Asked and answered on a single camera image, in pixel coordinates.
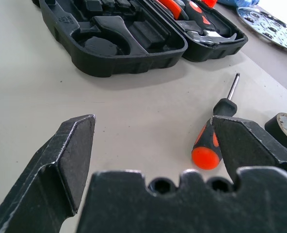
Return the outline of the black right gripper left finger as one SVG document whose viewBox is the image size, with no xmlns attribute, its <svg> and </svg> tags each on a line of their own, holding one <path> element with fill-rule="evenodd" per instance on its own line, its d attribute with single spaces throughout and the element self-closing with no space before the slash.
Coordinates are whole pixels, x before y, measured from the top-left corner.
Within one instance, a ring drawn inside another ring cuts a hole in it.
<svg viewBox="0 0 287 233">
<path fill-rule="evenodd" d="M 64 121 L 34 154 L 0 205 L 0 233 L 59 233 L 78 212 L 96 118 Z"/>
</svg>

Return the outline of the blue plastic bag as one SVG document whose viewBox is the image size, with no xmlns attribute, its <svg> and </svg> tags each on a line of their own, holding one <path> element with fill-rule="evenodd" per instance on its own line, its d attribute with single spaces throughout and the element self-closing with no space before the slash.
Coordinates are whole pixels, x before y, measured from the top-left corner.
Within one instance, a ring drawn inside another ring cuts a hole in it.
<svg viewBox="0 0 287 233">
<path fill-rule="evenodd" d="M 217 0 L 217 3 L 232 7 L 250 7 L 257 5 L 260 0 Z"/>
</svg>

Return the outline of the orange black handle screwdriver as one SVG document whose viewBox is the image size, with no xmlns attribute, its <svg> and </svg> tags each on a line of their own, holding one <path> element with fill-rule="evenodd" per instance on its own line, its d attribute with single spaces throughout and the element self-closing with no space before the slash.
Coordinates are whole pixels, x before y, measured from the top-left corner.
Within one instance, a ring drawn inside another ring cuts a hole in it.
<svg viewBox="0 0 287 233">
<path fill-rule="evenodd" d="M 233 94 L 239 82 L 240 74 L 235 75 L 232 86 L 226 98 L 220 99 L 213 108 L 214 116 L 232 117 L 237 112 L 237 105 L 232 101 Z M 208 120 L 201 129 L 191 151 L 192 161 L 200 169 L 215 169 L 222 160 L 222 153 L 217 135 Z"/>
</svg>

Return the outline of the black tool case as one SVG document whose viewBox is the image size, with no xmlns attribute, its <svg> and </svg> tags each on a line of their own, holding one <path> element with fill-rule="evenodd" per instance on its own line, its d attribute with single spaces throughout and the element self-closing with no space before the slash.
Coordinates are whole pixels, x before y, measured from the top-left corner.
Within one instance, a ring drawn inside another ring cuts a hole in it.
<svg viewBox="0 0 287 233">
<path fill-rule="evenodd" d="M 248 37 L 230 20 L 201 0 L 195 2 L 217 32 L 236 40 L 207 46 L 193 41 L 177 23 L 188 21 L 183 0 L 180 18 L 158 0 L 32 0 L 43 21 L 82 72 L 95 77 L 138 74 L 236 54 Z"/>
</svg>

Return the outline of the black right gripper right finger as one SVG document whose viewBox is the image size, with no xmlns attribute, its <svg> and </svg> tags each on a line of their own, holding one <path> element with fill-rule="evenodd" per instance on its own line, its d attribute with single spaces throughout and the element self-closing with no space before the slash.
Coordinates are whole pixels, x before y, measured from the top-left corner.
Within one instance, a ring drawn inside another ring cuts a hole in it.
<svg viewBox="0 0 287 233">
<path fill-rule="evenodd" d="M 212 116 L 210 122 L 231 179 L 245 166 L 274 166 L 287 172 L 287 148 L 256 122 L 228 116 Z"/>
</svg>

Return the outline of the perforated metal plate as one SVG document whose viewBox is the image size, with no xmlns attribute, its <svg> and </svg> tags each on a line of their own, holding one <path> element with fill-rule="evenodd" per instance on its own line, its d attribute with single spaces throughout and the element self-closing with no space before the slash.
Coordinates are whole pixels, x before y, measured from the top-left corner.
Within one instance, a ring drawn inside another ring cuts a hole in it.
<svg viewBox="0 0 287 233">
<path fill-rule="evenodd" d="M 259 36 L 287 50 L 287 24 L 254 7 L 236 9 L 240 19 Z"/>
</svg>

